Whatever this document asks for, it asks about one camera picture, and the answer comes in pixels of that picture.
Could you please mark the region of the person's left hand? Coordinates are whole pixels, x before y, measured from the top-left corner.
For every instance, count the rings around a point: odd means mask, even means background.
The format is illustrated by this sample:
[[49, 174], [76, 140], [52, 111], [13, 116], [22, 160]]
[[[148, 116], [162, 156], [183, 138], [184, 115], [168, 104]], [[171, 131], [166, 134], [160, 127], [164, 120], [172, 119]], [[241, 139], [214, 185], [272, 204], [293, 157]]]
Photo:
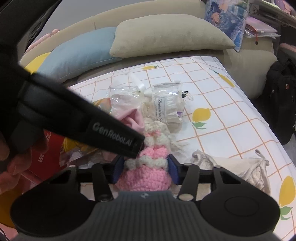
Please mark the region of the person's left hand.
[[1, 173], [1, 194], [15, 188], [21, 174], [29, 169], [32, 164], [32, 150], [40, 153], [45, 153], [48, 150], [48, 141], [44, 131], [38, 133], [36, 142], [29, 149], [10, 159], [7, 169]]

